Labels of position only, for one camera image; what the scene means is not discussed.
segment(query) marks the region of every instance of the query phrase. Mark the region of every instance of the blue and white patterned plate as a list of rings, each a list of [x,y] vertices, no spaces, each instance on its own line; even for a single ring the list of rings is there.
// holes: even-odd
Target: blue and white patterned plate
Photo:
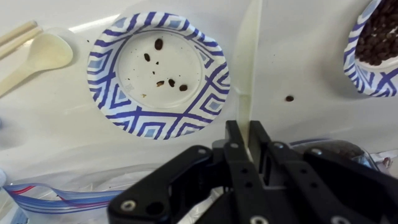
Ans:
[[[159,12],[121,18],[105,30],[87,74],[102,114],[126,132],[153,140],[204,129],[230,91],[218,43],[187,19]]]
[[[393,98],[398,88],[397,59],[387,60],[381,66],[370,66],[356,59],[356,49],[361,33],[381,0],[372,0],[358,17],[355,28],[350,33],[349,45],[345,50],[345,74],[356,86],[360,94],[375,98]]]

